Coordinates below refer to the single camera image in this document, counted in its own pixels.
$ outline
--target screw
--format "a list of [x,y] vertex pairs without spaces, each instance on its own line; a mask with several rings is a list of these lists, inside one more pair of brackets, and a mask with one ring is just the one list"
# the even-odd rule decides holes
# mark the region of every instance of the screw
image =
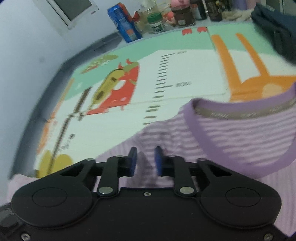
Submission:
[[191,187],[182,187],[180,188],[180,192],[183,194],[191,194],[194,192],[194,189]]
[[111,188],[111,187],[101,187],[99,189],[99,192],[101,194],[110,194],[111,192],[113,192],[113,188]]
[[272,234],[266,234],[264,236],[264,241],[271,241],[273,240],[274,236]]
[[22,234],[20,237],[23,241],[30,241],[31,240],[31,236],[26,233]]

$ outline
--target printed number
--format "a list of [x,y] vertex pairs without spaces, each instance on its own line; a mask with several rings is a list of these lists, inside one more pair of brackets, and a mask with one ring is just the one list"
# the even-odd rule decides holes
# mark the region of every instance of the printed number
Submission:
[[181,82],[181,83],[177,83],[176,87],[182,87],[182,86],[187,86],[187,85],[191,85],[191,82]]
[[178,52],[177,54],[186,53],[186,52],[187,52],[186,50],[183,50],[183,51]]

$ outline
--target shirt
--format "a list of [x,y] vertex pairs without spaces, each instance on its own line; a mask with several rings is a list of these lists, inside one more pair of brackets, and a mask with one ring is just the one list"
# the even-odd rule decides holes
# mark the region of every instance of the shirt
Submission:
[[179,113],[157,121],[99,155],[127,155],[137,147],[135,175],[120,187],[173,187],[171,177],[158,177],[154,148],[187,162],[206,158],[274,188],[282,200],[275,226],[291,236],[296,231],[296,85],[268,99],[217,103],[193,99]]

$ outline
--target shirt neckline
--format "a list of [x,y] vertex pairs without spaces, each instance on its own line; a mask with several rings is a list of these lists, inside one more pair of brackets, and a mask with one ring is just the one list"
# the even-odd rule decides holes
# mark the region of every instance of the shirt neckline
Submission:
[[200,119],[205,117],[197,115],[195,113],[194,106],[196,106],[198,102],[198,106],[200,107],[226,113],[234,111],[258,111],[264,108],[280,105],[284,102],[291,100],[292,98],[295,98],[295,96],[296,83],[293,84],[288,91],[280,95],[250,102],[219,103],[197,98],[192,99],[190,102],[184,105],[184,117],[191,133],[193,134],[193,136],[195,137],[203,151],[207,154],[207,157],[209,159],[235,172],[239,172],[243,175],[246,175],[254,179],[259,179],[287,167],[296,159],[295,138],[290,147],[288,148],[287,152],[284,155],[282,155],[276,162],[268,166],[253,167],[247,164],[240,164],[234,158],[231,158],[229,155],[224,153],[223,149],[217,147],[215,143],[207,136],[207,133],[204,131],[203,127],[200,124]]

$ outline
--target red cartoon illustration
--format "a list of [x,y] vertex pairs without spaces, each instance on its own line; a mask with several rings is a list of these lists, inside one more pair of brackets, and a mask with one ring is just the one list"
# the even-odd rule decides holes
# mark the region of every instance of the red cartoon illustration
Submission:
[[201,33],[201,32],[207,32],[207,27],[198,27],[198,28],[197,28],[197,31],[198,31],[199,33]]
[[[111,107],[120,106],[123,110],[125,105],[130,103],[139,75],[139,63],[126,60],[128,65],[118,65],[118,69],[112,71],[103,81],[101,86],[93,95],[92,104],[89,106],[87,115],[108,112]],[[114,87],[119,81],[125,81],[119,90]],[[101,103],[96,109],[92,110],[93,105]]]
[[183,34],[183,36],[186,34],[192,34],[192,29],[190,29],[190,28],[183,29],[182,34]]

